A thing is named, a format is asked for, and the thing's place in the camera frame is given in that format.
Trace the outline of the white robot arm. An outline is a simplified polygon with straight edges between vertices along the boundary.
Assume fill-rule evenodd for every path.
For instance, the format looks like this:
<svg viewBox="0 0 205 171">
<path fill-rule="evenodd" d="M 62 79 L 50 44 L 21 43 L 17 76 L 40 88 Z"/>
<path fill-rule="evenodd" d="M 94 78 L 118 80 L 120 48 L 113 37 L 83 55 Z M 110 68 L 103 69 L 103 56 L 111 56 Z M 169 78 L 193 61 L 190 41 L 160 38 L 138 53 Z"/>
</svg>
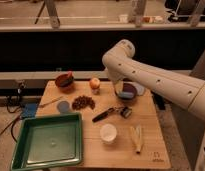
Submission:
<svg viewBox="0 0 205 171">
<path fill-rule="evenodd" d="M 133 60 L 135 47 L 123 39 L 102 57 L 108 78 L 117 84 L 128 78 L 205 121 L 205 80 Z M 195 171 L 205 171 L 205 131 Z"/>
</svg>

